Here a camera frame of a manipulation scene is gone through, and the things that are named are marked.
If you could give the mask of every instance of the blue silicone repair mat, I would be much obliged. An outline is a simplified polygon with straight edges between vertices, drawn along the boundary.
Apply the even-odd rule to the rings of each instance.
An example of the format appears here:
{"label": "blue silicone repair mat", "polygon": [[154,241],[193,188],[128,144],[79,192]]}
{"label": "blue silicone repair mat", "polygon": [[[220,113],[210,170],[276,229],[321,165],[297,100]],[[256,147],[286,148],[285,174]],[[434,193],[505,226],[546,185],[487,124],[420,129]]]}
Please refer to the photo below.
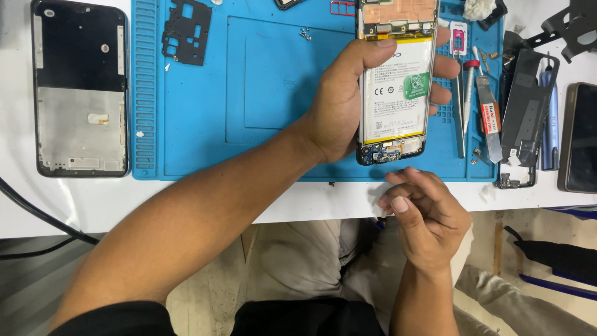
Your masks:
{"label": "blue silicone repair mat", "polygon": [[[306,0],[286,11],[273,0],[223,0],[212,7],[204,65],[162,55],[170,0],[133,0],[131,18],[131,148],[133,177],[176,180],[258,145],[298,119],[309,107],[324,69],[354,38],[352,16],[330,13],[329,0]],[[501,54],[502,22],[485,32],[462,18],[463,1],[443,0],[441,17],[466,22],[469,45]],[[308,41],[300,35],[309,28]],[[181,43],[187,43],[185,36]],[[448,46],[438,48],[448,54]],[[501,61],[488,60],[498,97]],[[450,88],[447,80],[438,80]],[[422,155],[360,166],[351,154],[323,164],[301,181],[381,181],[405,166],[435,172],[444,181],[492,182],[496,166],[471,164],[485,152],[473,94],[466,158],[457,158],[451,103],[429,117]]]}

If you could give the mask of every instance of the white desk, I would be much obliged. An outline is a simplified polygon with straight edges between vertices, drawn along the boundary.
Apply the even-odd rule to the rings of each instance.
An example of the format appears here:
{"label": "white desk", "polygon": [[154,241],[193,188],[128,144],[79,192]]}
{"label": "white desk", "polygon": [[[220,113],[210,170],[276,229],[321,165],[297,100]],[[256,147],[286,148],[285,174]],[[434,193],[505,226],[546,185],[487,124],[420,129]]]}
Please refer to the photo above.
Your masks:
{"label": "white desk", "polygon": [[[87,1],[122,8],[130,17],[126,0]],[[33,119],[33,83],[29,0],[4,0],[0,8],[0,176],[18,193],[56,218],[74,223],[84,232],[109,231],[126,214],[169,182],[121,179],[50,179],[36,171]],[[541,32],[544,19],[562,10],[567,1],[506,1],[506,29],[526,25],[522,37]],[[563,40],[537,51],[561,57]],[[568,64],[560,58],[560,126],[565,90],[571,83],[597,80],[597,55],[581,54]],[[479,192],[486,184],[449,183],[452,193],[469,211],[597,204],[597,196],[562,193],[556,188],[557,172],[539,172],[538,184],[521,190],[496,190],[496,199],[485,203]],[[381,182],[294,184],[256,222],[306,219],[357,218],[378,214],[377,197],[389,185]],[[46,236],[61,231],[25,212],[0,195],[0,238]]]}

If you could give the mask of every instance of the battery label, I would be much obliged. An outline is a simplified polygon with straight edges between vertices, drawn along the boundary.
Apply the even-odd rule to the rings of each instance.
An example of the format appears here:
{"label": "battery label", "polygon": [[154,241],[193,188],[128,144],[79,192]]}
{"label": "battery label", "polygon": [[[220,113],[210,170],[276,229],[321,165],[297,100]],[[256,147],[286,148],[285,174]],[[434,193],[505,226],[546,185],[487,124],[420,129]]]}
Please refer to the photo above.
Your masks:
{"label": "battery label", "polygon": [[365,70],[364,143],[424,134],[433,38],[419,40],[397,43],[386,63]]}
{"label": "battery label", "polygon": [[483,115],[483,122],[485,125],[485,134],[492,134],[497,133],[500,131],[499,125],[497,122],[496,113],[496,105],[495,103],[490,104],[482,104],[481,105],[481,113]]}

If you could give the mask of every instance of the floor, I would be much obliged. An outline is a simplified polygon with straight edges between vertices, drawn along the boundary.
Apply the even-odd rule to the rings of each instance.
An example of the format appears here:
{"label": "floor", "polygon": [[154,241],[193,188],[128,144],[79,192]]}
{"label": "floor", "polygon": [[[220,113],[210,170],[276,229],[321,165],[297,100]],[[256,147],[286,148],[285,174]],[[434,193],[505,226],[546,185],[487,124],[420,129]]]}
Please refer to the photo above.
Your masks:
{"label": "floor", "polygon": [[[573,216],[543,209],[473,212],[475,240],[467,262],[483,270],[494,271],[526,294],[560,306],[577,317],[597,325],[597,301],[574,297],[526,284],[516,276],[517,269],[541,279],[593,289],[565,279],[555,278],[541,264],[524,259],[517,265],[516,250],[510,235],[498,228],[510,225],[523,239],[568,243],[584,248],[597,246],[597,221],[581,221]],[[168,296],[174,330],[179,336],[229,335],[234,325],[236,294],[244,267],[243,247],[248,249],[255,225],[252,225],[218,258],[178,286]],[[499,318],[459,291],[454,302],[502,336],[516,334]]]}

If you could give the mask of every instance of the green battery sticker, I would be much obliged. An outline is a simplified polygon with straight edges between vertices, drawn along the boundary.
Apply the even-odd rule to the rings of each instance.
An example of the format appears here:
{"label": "green battery sticker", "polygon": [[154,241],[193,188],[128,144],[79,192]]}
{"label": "green battery sticker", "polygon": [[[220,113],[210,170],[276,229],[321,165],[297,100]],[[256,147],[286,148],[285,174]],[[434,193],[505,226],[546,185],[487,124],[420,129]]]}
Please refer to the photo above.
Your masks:
{"label": "green battery sticker", "polygon": [[412,100],[429,92],[429,73],[410,75],[404,78],[404,98]]}

